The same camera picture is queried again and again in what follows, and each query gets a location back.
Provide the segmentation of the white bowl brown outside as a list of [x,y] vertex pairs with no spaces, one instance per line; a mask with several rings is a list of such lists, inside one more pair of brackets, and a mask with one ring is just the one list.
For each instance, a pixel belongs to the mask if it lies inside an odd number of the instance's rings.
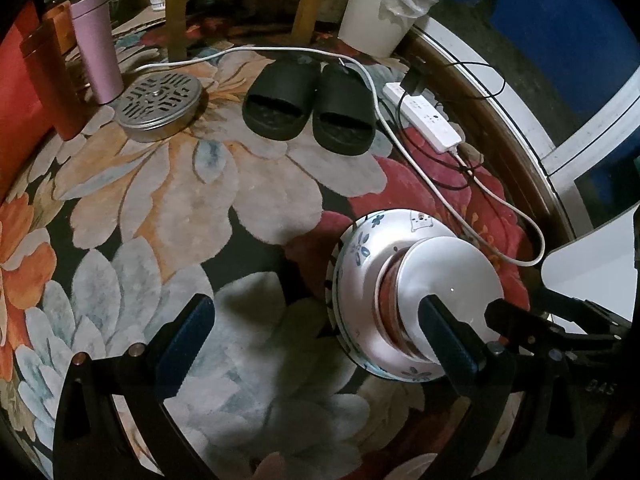
[[468,323],[480,339],[496,341],[498,333],[485,320],[488,304],[504,297],[492,264],[474,245],[452,236],[438,236],[413,244],[397,273],[399,319],[413,345],[434,363],[439,359],[418,319],[420,301],[435,295],[454,317]]
[[386,339],[407,356],[416,356],[416,348],[406,335],[397,304],[399,267],[407,248],[394,252],[383,263],[375,285],[375,307]]

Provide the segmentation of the large white bear plate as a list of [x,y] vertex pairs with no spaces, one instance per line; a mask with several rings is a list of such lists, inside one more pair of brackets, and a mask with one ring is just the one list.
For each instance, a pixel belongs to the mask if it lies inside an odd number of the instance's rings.
[[438,363],[425,356],[407,356],[386,339],[375,307],[375,285],[384,261],[394,252],[420,240],[452,234],[448,226],[425,212],[396,208],[366,214],[338,239],[333,302],[345,341],[341,347],[366,372],[414,384],[445,375]]

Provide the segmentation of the white plate black stripes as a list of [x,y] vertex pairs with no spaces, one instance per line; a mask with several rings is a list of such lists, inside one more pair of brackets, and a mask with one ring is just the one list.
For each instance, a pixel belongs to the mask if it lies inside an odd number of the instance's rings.
[[344,338],[342,336],[340,326],[337,323],[337,317],[334,311],[334,302],[333,302],[333,278],[334,278],[334,270],[337,263],[337,257],[340,251],[335,248],[330,255],[328,267],[326,268],[326,278],[324,279],[324,302],[326,303],[326,312],[328,312],[328,318],[330,324],[332,326],[333,333],[336,337],[336,340],[341,346],[344,346]]

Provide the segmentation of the white furniture piece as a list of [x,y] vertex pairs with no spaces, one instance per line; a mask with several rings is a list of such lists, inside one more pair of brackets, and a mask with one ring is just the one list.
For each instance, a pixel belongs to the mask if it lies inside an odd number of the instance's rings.
[[632,319],[637,291],[634,266],[634,205],[613,220],[550,252],[541,267],[545,288],[590,300]]

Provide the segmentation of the white power strip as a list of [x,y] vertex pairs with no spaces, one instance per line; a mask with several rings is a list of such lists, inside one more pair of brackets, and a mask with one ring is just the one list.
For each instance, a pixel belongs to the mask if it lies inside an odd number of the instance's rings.
[[412,96],[399,82],[386,82],[383,96],[437,153],[452,152],[462,143],[462,135],[422,94]]

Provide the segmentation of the black slipper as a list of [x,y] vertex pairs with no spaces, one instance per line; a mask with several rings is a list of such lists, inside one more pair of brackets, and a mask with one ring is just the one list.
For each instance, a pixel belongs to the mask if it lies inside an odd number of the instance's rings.
[[321,64],[304,54],[287,54],[266,66],[252,83],[242,105],[250,130],[276,141],[294,139],[314,108]]
[[316,141],[332,153],[359,156],[373,142],[375,122],[373,96],[362,77],[340,63],[328,64],[312,113]]

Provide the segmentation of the red bag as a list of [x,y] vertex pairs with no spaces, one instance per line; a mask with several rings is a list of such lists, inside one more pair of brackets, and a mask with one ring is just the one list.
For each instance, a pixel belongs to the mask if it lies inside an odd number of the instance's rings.
[[51,122],[27,73],[20,45],[40,24],[29,1],[1,43],[0,194],[5,198]]

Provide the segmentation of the floral round rug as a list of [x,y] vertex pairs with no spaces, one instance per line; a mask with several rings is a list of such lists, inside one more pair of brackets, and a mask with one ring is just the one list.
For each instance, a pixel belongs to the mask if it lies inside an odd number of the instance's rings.
[[70,141],[46,134],[2,200],[1,417],[46,478],[72,355],[150,340],[197,292],[220,315],[168,408],[221,478],[268,466],[281,479],[382,479],[440,448],[464,403],[360,370],[323,307],[333,244],[369,212],[468,222],[506,296],[528,304],[514,260],[530,258],[538,236],[501,205],[516,181],[483,162],[477,116],[442,110],[473,138],[462,150],[473,184],[416,132],[410,159],[385,136],[356,157],[327,152],[310,131],[264,140],[241,105],[270,61],[244,52],[191,66],[204,107],[165,140],[130,141],[106,105]]

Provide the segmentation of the round metal perforated tin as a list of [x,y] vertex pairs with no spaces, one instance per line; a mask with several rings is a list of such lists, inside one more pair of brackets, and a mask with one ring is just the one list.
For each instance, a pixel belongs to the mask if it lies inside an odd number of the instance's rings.
[[138,79],[118,100],[115,122],[129,139],[152,143],[186,128],[201,102],[203,87],[195,76],[179,72]]

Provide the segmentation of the white trash bin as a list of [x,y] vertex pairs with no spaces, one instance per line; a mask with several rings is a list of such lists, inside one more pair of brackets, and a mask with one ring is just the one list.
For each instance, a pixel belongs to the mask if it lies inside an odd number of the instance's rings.
[[439,0],[348,0],[338,39],[375,58],[388,58]]

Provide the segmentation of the red tumbler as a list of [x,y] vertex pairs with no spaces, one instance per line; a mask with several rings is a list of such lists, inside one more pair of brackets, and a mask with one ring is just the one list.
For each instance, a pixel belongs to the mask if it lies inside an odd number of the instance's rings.
[[55,131],[70,141],[86,124],[85,109],[67,73],[54,25],[43,21],[20,45],[27,73]]

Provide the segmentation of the pink tumbler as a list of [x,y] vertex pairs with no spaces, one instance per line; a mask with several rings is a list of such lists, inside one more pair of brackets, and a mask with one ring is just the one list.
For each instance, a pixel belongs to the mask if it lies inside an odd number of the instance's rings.
[[76,41],[88,81],[99,104],[124,90],[114,47],[108,0],[79,0],[70,6]]

